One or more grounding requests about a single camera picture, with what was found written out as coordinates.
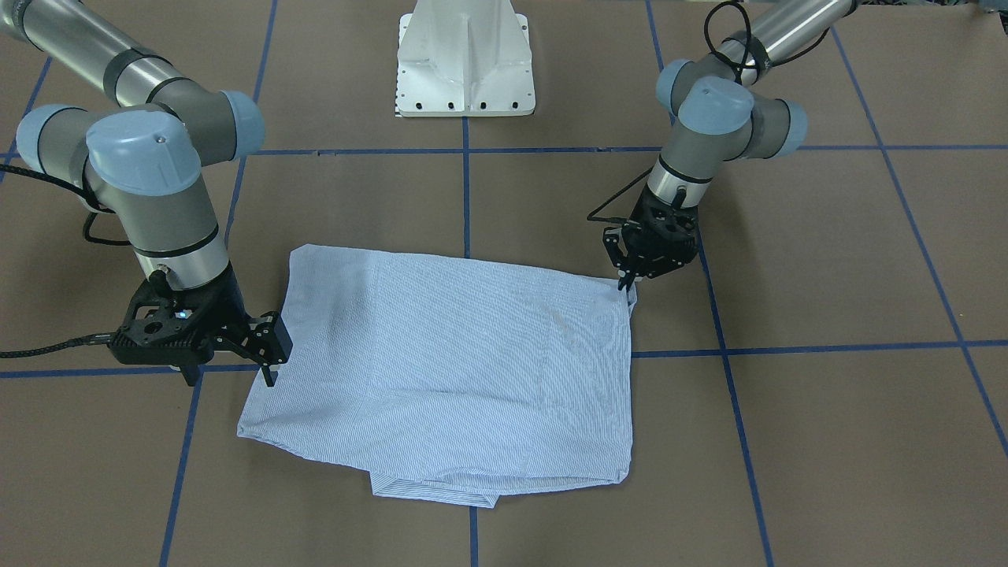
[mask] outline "white plastic bracket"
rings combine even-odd
[[[399,20],[398,116],[535,110],[528,19],[510,0],[418,0]]]

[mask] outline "light blue cloth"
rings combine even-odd
[[[493,507],[621,482],[635,301],[542,268],[302,246],[293,352],[238,435],[370,471],[382,496]]]

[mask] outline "light blue joint cap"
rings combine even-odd
[[[787,129],[787,137],[784,139],[784,145],[780,146],[777,153],[773,155],[774,157],[794,153],[794,150],[798,149],[801,143],[805,141],[805,135],[808,134],[808,115],[805,114],[805,109],[801,108],[801,105],[796,102],[783,102],[787,105],[787,112],[791,115],[791,125]]]
[[[665,110],[669,114],[675,115],[672,110],[672,88],[675,87],[675,80],[679,77],[679,72],[686,64],[692,63],[689,60],[675,60],[665,66],[665,69],[661,70],[661,74],[658,75],[658,82],[654,85],[654,96],[658,98],[658,102],[661,106],[665,107]]]
[[[266,122],[255,101],[239,91],[221,91],[235,116],[235,154],[232,160],[259,151],[266,141]]]
[[[95,122],[86,141],[95,172],[126,193],[164,197],[200,178],[200,154],[185,126],[166,112],[113,114]]]
[[[42,162],[38,157],[38,138],[42,135],[42,128],[45,127],[49,118],[68,108],[84,110],[65,104],[47,104],[26,114],[21,119],[21,123],[17,125],[17,136],[15,138],[17,140],[17,151],[21,154],[21,159],[24,159],[29,167],[40,174],[44,173],[42,171]]]
[[[742,85],[718,77],[702,77],[679,106],[679,121],[699,134],[719,136],[749,121],[753,95]]]

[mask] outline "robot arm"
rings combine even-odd
[[[290,339],[280,316],[253,319],[201,168],[262,145],[262,115],[242,93],[211,93],[76,0],[0,0],[4,32],[104,90],[120,109],[37,108],[17,131],[22,158],[73,184],[123,224],[145,280],[108,346],[126,364],[168,364],[190,385],[217,350],[255,361],[269,385]]]
[[[807,131],[801,107],[763,98],[747,87],[775,65],[793,59],[858,4],[785,0],[701,61],[676,60],[665,67],[656,95],[676,118],[671,135],[629,219],[603,234],[621,289],[682,267],[696,257],[697,206],[722,162],[767,159],[798,148]]]

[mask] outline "folded cloth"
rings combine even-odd
[[[630,466],[630,313],[615,280],[306,245],[294,347],[238,435],[370,471],[376,495],[493,507]]]

